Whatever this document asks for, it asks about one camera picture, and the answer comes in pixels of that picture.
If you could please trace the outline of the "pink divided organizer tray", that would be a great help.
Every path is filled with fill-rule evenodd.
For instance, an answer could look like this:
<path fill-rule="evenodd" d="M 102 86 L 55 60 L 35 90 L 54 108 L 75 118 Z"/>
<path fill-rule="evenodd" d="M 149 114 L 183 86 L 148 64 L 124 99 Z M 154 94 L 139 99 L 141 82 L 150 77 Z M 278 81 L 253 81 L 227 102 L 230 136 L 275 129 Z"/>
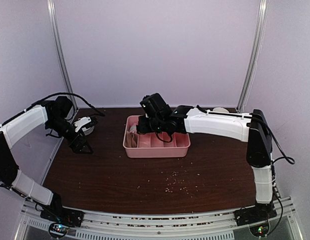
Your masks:
<path fill-rule="evenodd" d="M 138 134 L 138 145 L 136 148 L 126 147 L 126 130 L 133 124 L 138 123 L 138 116 L 131 115 L 127 117 L 124 131 L 123 148 L 128 157 L 134 159 L 144 158 L 182 158 L 187 155 L 191 145 L 188 134 L 175 133 L 172 141 L 167 133 Z"/>

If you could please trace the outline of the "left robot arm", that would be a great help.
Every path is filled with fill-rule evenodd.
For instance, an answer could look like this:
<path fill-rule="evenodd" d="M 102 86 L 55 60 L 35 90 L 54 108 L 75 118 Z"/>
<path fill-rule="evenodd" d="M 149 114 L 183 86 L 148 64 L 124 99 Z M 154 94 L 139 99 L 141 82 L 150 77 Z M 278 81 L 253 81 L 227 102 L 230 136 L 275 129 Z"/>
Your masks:
<path fill-rule="evenodd" d="M 70 123 L 67 117 L 73 110 L 73 102 L 61 94 L 55 100 L 49 97 L 39 100 L 0 124 L 0 187 L 33 200 L 56 222 L 62 222 L 67 216 L 60 195 L 24 174 L 11 150 L 32 130 L 44 125 L 45 129 L 56 132 L 56 138 L 66 139 L 73 153 L 92 154 L 86 136 L 93 131 L 98 121 L 94 116 L 85 116 Z"/>

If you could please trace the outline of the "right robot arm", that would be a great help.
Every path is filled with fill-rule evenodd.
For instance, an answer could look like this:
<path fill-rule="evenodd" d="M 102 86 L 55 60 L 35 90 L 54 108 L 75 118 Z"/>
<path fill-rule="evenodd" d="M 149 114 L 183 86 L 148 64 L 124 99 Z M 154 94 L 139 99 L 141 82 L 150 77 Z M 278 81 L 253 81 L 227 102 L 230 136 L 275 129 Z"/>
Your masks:
<path fill-rule="evenodd" d="M 254 174 L 256 189 L 255 206 L 251 208 L 254 220 L 263 220 L 273 211 L 273 187 L 276 162 L 272 157 L 273 146 L 281 159 L 294 165 L 295 159 L 287 156 L 268 126 L 263 112 L 230 113 L 203 109 L 199 105 L 179 105 L 172 109 L 159 93 L 146 95 L 140 102 L 144 115 L 139 116 L 137 133 L 209 134 L 247 143 L 246 161 Z"/>

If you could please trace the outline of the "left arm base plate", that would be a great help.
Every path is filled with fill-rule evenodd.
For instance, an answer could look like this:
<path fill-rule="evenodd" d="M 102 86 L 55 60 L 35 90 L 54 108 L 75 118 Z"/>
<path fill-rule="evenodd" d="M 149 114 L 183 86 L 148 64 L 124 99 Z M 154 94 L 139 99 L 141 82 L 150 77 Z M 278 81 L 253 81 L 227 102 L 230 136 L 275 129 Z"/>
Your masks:
<path fill-rule="evenodd" d="M 48 226 L 48 233 L 55 239 L 65 237 L 71 228 L 79 228 L 82 225 L 84 212 L 70 208 L 63 208 L 61 214 L 53 213 L 43 209 L 40 217 L 51 221 Z"/>

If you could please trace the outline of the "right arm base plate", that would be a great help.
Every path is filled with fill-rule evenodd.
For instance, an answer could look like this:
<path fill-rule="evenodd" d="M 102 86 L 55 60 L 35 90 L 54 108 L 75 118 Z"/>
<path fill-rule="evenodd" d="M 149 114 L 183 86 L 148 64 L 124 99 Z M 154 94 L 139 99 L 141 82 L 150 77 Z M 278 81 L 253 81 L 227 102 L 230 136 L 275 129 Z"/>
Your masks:
<path fill-rule="evenodd" d="M 266 237 L 270 233 L 269 220 L 276 216 L 276 210 L 266 207 L 242 207 L 234 211 L 237 226 L 248 226 L 250 233 L 258 238 Z"/>

